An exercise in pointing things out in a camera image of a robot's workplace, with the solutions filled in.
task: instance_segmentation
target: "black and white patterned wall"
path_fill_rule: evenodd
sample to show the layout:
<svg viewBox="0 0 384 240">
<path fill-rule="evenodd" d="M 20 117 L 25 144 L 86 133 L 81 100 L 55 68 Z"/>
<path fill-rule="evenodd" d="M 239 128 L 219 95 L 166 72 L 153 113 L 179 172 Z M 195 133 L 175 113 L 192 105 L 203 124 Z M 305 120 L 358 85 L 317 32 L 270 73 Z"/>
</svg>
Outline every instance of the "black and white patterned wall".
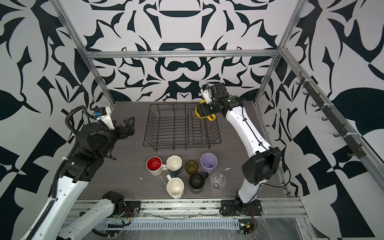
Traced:
<svg viewBox="0 0 384 240">
<path fill-rule="evenodd" d="M 89 51 L 276 49 L 297 0 L 67 0 Z M 253 100 L 270 58 L 98 59 L 116 101 L 202 100 L 225 83 Z"/>
<path fill-rule="evenodd" d="M 20 239 L 72 148 L 79 105 L 109 106 L 47 0 L 0 2 L 0 239 Z M 88 119 L 77 113 L 80 129 Z"/>
<path fill-rule="evenodd" d="M 288 50 L 383 158 L 383 1 L 309 0 Z M 384 193 L 281 60 L 260 99 L 320 239 L 383 239 Z"/>
</svg>

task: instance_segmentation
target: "red mug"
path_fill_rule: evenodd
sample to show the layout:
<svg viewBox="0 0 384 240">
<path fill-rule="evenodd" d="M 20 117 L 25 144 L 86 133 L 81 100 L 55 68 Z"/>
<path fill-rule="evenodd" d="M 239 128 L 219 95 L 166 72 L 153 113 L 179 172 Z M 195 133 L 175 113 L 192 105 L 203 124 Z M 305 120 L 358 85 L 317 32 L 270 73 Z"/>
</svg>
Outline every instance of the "red mug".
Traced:
<svg viewBox="0 0 384 240">
<path fill-rule="evenodd" d="M 163 162 L 161 161 L 161 158 L 156 156 L 150 157 L 147 160 L 146 166 L 149 173 L 152 174 L 153 176 L 158 176 L 163 172 L 163 170 L 167 169 L 167 165 L 163 164 Z"/>
</svg>

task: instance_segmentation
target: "dish rack wire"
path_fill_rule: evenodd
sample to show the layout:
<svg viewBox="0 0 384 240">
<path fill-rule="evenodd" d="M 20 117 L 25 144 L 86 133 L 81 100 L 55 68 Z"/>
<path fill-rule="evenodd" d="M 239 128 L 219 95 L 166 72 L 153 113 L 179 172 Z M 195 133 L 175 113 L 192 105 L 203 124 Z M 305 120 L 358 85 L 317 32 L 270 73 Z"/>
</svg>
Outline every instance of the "dish rack wire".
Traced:
<svg viewBox="0 0 384 240">
<path fill-rule="evenodd" d="M 196 116 L 197 103 L 151 104 L 145 131 L 145 147 L 159 149 L 207 147 L 220 144 L 217 119 Z"/>
</svg>

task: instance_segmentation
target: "black mug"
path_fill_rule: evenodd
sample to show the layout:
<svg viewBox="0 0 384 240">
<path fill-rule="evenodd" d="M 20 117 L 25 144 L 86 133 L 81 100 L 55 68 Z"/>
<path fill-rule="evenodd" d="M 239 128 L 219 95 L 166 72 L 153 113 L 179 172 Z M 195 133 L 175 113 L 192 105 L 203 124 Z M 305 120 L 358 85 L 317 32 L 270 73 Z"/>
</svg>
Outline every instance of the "black mug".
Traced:
<svg viewBox="0 0 384 240">
<path fill-rule="evenodd" d="M 203 191 L 205 180 L 208 177 L 208 173 L 203 174 L 195 172 L 189 177 L 189 189 L 194 194 L 199 194 Z"/>
</svg>

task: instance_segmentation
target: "black mounting plate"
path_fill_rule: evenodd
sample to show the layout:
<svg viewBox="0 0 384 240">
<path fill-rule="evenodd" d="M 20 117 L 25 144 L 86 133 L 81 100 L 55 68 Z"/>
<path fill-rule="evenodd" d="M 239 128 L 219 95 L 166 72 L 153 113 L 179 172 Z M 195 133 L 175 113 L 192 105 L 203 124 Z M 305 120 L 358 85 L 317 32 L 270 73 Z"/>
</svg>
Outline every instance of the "black mounting plate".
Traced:
<svg viewBox="0 0 384 240">
<path fill-rule="evenodd" d="M 246 212 L 247 214 L 252 215 L 252 211 L 253 211 L 254 216 L 261 216 L 261 212 L 263 211 L 263 209 L 259 200 L 256 199 L 255 201 L 250 202 L 247 205 L 249 205 L 249 211 Z M 221 200 L 221 212 L 223 216 L 244 215 L 244 214 L 238 214 L 236 210 L 237 208 L 235 205 L 235 200 Z"/>
<path fill-rule="evenodd" d="M 124 217 L 132 217 L 134 212 L 139 213 L 141 202 L 140 201 L 124 201 L 125 206 L 131 211 L 125 211 Z"/>
</svg>

